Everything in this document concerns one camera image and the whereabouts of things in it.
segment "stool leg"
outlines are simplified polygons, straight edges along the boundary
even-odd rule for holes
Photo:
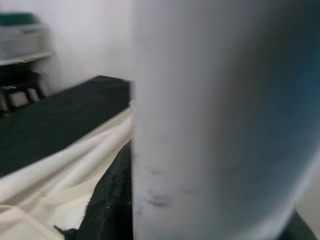
[[[36,84],[34,86],[34,90],[35,90],[36,94],[38,95],[39,99],[45,99],[46,98],[44,92],[42,91],[41,87],[38,84]]]
[[[5,100],[5,104],[6,104],[6,108],[7,108],[8,113],[12,113],[13,108],[14,108],[14,104],[13,104],[11,98],[10,98],[9,93],[4,92],[3,93],[3,98]]]
[[[28,89],[25,89],[24,91],[24,95],[26,96],[26,99],[28,100],[28,102],[31,104],[31,103],[34,103],[35,101],[32,99],[31,95],[30,95],[30,92]]]

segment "white cylinder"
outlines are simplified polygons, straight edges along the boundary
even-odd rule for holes
[[[297,2],[135,1],[136,240],[285,225],[319,142],[320,41]]]

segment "white fabric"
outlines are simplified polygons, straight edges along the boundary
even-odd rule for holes
[[[99,179],[132,137],[132,108],[66,149],[0,178],[0,240],[63,240],[79,228]]]

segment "green lid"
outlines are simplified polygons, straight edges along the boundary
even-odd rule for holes
[[[35,24],[34,15],[29,12],[2,12],[0,13],[0,26],[15,26]]]

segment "black stool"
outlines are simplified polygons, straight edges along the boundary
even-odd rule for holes
[[[40,79],[41,75],[39,73],[25,71],[14,74],[5,81],[1,81],[0,94],[3,96],[8,113],[17,109],[11,98],[11,94],[18,92],[24,93],[29,104],[35,102],[35,99],[30,95],[29,89],[34,89],[40,100],[46,97],[39,86]]]

